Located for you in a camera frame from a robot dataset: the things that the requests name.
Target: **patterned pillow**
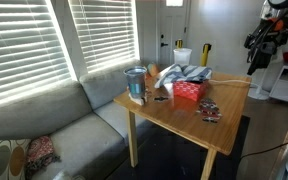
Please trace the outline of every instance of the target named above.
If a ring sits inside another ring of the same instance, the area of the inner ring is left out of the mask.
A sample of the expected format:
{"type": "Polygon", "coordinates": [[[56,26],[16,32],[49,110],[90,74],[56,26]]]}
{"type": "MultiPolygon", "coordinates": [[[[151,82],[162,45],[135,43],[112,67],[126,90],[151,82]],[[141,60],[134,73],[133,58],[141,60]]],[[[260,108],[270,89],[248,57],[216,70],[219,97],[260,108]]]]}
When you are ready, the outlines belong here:
{"type": "Polygon", "coordinates": [[[26,179],[31,179],[37,171],[56,161],[60,161],[60,157],[54,153],[51,138],[42,136],[33,140],[27,153],[26,179]]]}
{"type": "Polygon", "coordinates": [[[29,139],[0,140],[0,180],[25,179],[24,165],[29,139]]]}

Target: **tabletop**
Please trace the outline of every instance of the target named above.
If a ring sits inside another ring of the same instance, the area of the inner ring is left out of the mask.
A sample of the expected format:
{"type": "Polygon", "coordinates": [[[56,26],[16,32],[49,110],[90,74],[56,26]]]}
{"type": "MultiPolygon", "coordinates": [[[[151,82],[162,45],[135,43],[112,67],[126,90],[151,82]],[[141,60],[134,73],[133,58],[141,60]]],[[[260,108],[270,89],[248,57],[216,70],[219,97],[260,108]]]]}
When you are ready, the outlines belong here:
{"type": "Polygon", "coordinates": [[[213,99],[223,116],[218,123],[211,123],[202,121],[202,116],[196,112],[199,102],[173,96],[172,84],[154,88],[157,78],[146,79],[146,86],[152,94],[143,106],[131,101],[127,91],[114,98],[114,101],[129,111],[204,148],[213,148],[229,155],[234,145],[251,79],[244,76],[212,73],[212,81],[209,82],[203,98],[213,99]],[[158,96],[167,96],[170,99],[163,102],[154,101],[154,97],[158,96]]]}

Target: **window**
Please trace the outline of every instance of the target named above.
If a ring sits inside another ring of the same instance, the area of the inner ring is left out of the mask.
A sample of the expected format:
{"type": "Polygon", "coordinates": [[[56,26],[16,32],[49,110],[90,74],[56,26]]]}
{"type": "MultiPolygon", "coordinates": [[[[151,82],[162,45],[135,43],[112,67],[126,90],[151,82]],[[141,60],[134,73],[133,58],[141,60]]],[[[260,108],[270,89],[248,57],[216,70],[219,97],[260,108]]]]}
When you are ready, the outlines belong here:
{"type": "Polygon", "coordinates": [[[88,72],[139,59],[134,0],[69,0],[88,72]]]}
{"type": "Polygon", "coordinates": [[[0,104],[76,79],[49,0],[0,0],[0,104]]]}

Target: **white container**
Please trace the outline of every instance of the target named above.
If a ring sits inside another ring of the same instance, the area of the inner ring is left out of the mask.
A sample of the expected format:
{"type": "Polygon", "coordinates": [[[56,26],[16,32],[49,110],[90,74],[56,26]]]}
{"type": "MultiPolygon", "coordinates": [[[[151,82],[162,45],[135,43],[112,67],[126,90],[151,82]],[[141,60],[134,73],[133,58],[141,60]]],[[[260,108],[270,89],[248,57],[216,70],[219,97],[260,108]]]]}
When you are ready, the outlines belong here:
{"type": "Polygon", "coordinates": [[[188,65],[190,63],[192,49],[174,49],[174,64],[188,65]]]}

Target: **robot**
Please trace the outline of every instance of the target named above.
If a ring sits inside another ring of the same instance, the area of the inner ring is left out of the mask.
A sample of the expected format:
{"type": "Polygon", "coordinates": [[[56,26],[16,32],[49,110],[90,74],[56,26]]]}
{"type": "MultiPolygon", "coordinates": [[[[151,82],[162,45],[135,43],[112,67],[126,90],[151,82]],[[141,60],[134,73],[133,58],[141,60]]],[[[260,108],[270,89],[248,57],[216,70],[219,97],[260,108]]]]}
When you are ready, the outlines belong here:
{"type": "Polygon", "coordinates": [[[247,74],[256,69],[267,68],[277,48],[288,40],[288,0],[266,0],[261,12],[261,21],[245,40],[249,49],[247,62],[251,63],[247,74]]]}

